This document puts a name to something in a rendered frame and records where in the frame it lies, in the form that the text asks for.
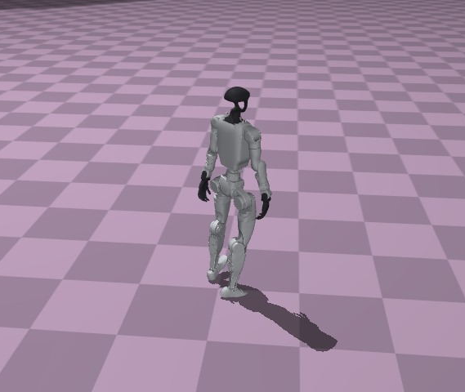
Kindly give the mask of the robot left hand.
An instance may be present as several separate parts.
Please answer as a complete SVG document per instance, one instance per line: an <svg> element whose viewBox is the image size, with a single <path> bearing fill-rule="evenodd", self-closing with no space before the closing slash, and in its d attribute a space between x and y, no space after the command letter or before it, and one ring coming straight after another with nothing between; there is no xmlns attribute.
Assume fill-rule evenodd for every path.
<svg viewBox="0 0 465 392"><path fill-rule="evenodd" d="M207 176L207 172L203 171L202 176L201 176L202 180L201 180L201 182L199 184L199 192L198 192L199 199L201 199L202 201L205 201L205 202L207 202L207 200L209 201L209 199L206 196L206 190L208 191L209 194L211 194L211 192L210 192L210 190L208 188L208 180L210 180L210 178L206 178L206 176Z"/></svg>

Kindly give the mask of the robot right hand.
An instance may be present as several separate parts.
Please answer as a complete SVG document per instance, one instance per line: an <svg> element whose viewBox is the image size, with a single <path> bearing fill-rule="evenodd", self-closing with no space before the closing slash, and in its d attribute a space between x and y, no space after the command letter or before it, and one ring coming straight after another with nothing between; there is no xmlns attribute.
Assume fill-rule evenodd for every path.
<svg viewBox="0 0 465 392"><path fill-rule="evenodd" d="M271 200L271 197L269 197L268 199L267 199L267 197L268 197L268 195L266 193L262 194L262 201L263 201L262 213L259 213L260 216L258 216L256 218L257 220L262 219L267 213L267 210L269 208L269 201Z"/></svg>

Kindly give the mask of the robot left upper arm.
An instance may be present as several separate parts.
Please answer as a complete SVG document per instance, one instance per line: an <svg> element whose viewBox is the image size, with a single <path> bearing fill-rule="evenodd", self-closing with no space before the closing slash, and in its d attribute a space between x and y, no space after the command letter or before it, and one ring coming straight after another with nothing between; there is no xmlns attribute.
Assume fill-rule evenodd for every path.
<svg viewBox="0 0 465 392"><path fill-rule="evenodd" d="M210 134L210 145L209 145L209 150L215 154L218 154L218 151L217 151L217 123L218 123L218 120L219 118L223 116L223 114L221 115L217 115L217 116L214 116L211 118L211 134Z"/></svg>

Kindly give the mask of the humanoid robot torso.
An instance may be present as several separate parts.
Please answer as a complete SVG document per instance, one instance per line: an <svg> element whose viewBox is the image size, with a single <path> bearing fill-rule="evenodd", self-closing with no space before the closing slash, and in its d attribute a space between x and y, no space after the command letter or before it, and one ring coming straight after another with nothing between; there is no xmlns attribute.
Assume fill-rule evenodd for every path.
<svg viewBox="0 0 465 392"><path fill-rule="evenodd" d="M228 113L228 112L227 112ZM226 114L227 114L226 113ZM248 165L250 159L248 142L244 139L244 127L252 126L246 119L240 123L224 121L228 115L223 115L217 123L217 151L221 165L228 167L226 174L221 175L219 190L227 197L234 199L237 189L244 187L240 172Z"/></svg>

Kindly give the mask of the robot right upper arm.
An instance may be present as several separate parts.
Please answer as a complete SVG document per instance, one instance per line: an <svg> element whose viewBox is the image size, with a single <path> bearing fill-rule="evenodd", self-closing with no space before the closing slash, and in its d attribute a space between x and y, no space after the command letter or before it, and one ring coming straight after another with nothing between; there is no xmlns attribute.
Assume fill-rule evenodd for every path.
<svg viewBox="0 0 465 392"><path fill-rule="evenodd" d="M259 129L252 126L244 127L244 139L248 142L249 155L251 158L251 168L255 172L258 172L258 164L262 161L260 160L262 153L261 138L262 134Z"/></svg>

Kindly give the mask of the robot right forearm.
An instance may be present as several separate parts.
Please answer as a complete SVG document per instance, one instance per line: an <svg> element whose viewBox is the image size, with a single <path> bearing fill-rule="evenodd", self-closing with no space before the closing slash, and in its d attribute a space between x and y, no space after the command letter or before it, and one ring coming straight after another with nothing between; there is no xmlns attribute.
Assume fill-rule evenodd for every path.
<svg viewBox="0 0 465 392"><path fill-rule="evenodd" d="M268 195L268 199L271 196L271 190L267 180L266 163L264 161L259 162L258 172L255 174L255 177L257 179L259 190L261 191L261 196L263 193L266 193Z"/></svg>

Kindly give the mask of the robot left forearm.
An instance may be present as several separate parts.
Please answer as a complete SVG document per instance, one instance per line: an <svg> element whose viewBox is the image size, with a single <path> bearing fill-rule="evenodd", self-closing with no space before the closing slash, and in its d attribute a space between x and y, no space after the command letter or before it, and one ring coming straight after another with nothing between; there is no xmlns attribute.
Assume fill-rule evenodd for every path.
<svg viewBox="0 0 465 392"><path fill-rule="evenodd" d="M206 171L207 172L207 176L206 178L210 178L212 176L212 171L214 170L215 168L215 163L216 163L216 159L217 159L217 154L211 152L209 150L209 147L208 147L208 151L207 151L207 155L206 155L207 159L206 159L206 163L204 165L204 169L202 170L203 171ZM202 172L201 172L201 175L202 175Z"/></svg>

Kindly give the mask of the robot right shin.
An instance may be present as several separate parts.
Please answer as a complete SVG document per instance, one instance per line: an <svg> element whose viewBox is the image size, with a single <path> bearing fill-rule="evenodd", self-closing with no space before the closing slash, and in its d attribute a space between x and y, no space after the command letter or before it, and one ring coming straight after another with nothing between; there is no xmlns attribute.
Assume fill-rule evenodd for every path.
<svg viewBox="0 0 465 392"><path fill-rule="evenodd" d="M247 246L246 248L244 248L244 245L241 242L237 242L237 243L234 243L231 249L232 249L232 252L228 253L228 270L230 272L228 287L230 287L230 290L233 291L233 290L237 290L236 286L237 286L237 282L239 281L240 273L244 266Z"/></svg>

